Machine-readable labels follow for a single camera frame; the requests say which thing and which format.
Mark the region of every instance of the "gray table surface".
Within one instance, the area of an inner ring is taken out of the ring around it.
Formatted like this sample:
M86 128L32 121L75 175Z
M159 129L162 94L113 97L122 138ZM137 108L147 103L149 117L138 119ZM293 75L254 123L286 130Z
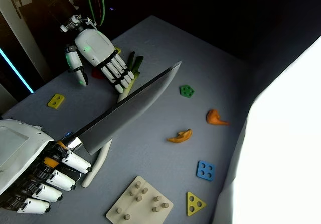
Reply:
M129 183L141 175L174 208L164 223L209 223L224 183L242 121L236 120L237 89L243 63L224 51L184 32L157 17L150 16L113 41L122 49L125 61L131 51L143 55L137 89L176 63L182 65L163 95L121 134L115 136L109 155L88 188L77 183L74 191L63 192L64 199L53 203L49 213L24 215L0 210L0 223L110 223L105 215ZM3 115L31 125L41 125L55 139L76 131L105 112L117 101L117 94L105 81L90 76L84 88L65 72ZM188 84L192 98L180 96L179 87ZM46 107L56 94L65 96L58 109ZM206 113L217 109L230 126L206 123ZM166 137L191 128L188 141L175 144ZM77 154L94 161L82 147ZM215 164L215 179L196 177L199 160ZM207 206L191 217L186 215L186 192Z

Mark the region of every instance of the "blue light strip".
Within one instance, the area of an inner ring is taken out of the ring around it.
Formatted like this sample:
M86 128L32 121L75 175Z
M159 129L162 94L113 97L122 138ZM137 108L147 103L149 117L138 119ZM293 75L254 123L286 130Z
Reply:
M11 61L8 59L8 57L5 55L5 53L2 51L2 49L0 48L0 54L2 55L2 57L5 59L5 61L7 62L7 64L12 68L12 70L15 72L15 74L18 76L18 78L21 80L21 82L26 86L26 88L30 91L30 93L34 93L32 91L32 89L29 87L29 85L27 84L27 82L24 80L24 78L20 75L20 73L16 70L15 66L13 66L13 64L11 63Z

